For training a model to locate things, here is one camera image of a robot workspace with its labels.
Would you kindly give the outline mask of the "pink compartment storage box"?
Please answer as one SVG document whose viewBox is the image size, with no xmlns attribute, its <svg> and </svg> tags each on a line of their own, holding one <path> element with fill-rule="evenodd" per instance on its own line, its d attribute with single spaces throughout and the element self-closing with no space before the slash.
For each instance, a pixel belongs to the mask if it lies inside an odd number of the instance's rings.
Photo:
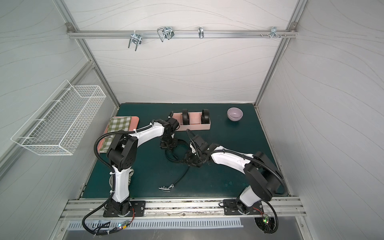
<svg viewBox="0 0 384 240">
<path fill-rule="evenodd" d="M 185 132 L 187 129 L 191 131 L 205 131 L 211 129 L 211 122 L 208 124 L 203 124 L 201 117 L 202 112 L 189 112 L 189 125 L 183 124 L 183 116 L 182 113 L 174 113 L 172 118 L 177 120 L 180 124 L 180 127 L 176 130 L 177 132 Z"/>
</svg>

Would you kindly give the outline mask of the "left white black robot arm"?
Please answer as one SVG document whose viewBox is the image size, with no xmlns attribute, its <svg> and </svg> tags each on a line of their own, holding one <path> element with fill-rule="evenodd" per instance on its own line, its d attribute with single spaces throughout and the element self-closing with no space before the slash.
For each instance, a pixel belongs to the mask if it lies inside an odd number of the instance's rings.
<svg viewBox="0 0 384 240">
<path fill-rule="evenodd" d="M 154 138 L 161 138 L 162 149 L 173 149 L 178 140 L 174 137 L 179 128 L 179 122 L 169 117 L 167 120 L 153 120 L 149 125 L 133 131 L 116 131 L 100 136 L 94 143 L 94 153 L 99 161 L 105 164 L 112 176 L 112 190 L 104 203 L 104 217 L 126 217 L 133 214 L 134 207 L 130 202 L 129 176 L 136 160 L 138 147 Z M 99 152 L 99 142 L 114 136 L 107 150 L 108 162 L 105 162 Z"/>
</svg>

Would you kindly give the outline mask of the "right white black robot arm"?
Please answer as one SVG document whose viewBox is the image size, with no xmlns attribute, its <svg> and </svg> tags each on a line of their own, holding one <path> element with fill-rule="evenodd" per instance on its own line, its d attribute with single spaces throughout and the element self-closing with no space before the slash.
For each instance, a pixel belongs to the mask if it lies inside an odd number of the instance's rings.
<svg viewBox="0 0 384 240">
<path fill-rule="evenodd" d="M 190 138 L 190 150 L 185 156 L 189 165 L 201 167 L 207 161 L 227 166 L 246 176 L 249 185 L 236 198 L 235 209 L 242 215 L 247 215 L 254 204 L 269 202 L 273 196 L 288 193 L 286 181 L 275 164 L 262 152 L 256 154 L 239 153 L 218 144 L 208 144 L 201 136 Z"/>
</svg>

